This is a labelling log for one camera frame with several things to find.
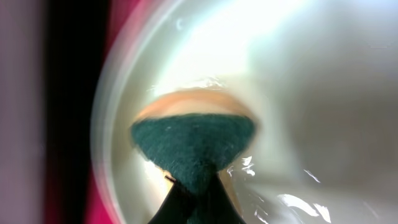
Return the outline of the red plastic tray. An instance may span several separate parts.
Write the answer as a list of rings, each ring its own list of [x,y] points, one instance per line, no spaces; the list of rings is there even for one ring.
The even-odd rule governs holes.
[[[146,0],[113,0],[111,1],[109,16],[107,19],[105,46],[103,53],[103,61],[108,56],[111,47],[116,40],[121,28],[126,23],[128,17],[136,12],[137,22],[135,25],[140,27],[143,23],[147,8],[153,1]],[[101,200],[99,190],[96,186],[94,172],[90,166],[90,181],[88,184],[88,196],[86,198],[86,210],[84,224],[112,224],[111,217],[108,215],[104,203]]]

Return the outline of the light blue plate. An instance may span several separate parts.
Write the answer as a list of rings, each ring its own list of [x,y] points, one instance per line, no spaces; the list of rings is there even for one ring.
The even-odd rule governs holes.
[[[144,1],[112,44],[91,155],[114,223],[169,189],[129,133],[157,97],[226,90],[257,117],[225,171],[247,223],[397,222],[396,1]]]

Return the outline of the green yellow sponge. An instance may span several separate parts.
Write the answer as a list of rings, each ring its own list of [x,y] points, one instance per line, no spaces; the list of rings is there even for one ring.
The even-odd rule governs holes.
[[[253,114],[235,97],[199,89],[161,96],[131,126],[146,158],[197,195],[249,147],[256,131]]]

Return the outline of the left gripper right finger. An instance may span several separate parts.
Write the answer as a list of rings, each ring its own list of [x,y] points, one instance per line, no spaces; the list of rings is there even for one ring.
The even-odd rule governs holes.
[[[195,209],[195,224],[245,224],[231,203],[218,174],[214,174]]]

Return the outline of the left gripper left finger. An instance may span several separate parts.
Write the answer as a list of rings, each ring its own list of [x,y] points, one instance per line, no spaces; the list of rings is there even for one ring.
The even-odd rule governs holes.
[[[173,186],[148,224],[187,224],[197,206],[196,196],[179,181],[169,180]]]

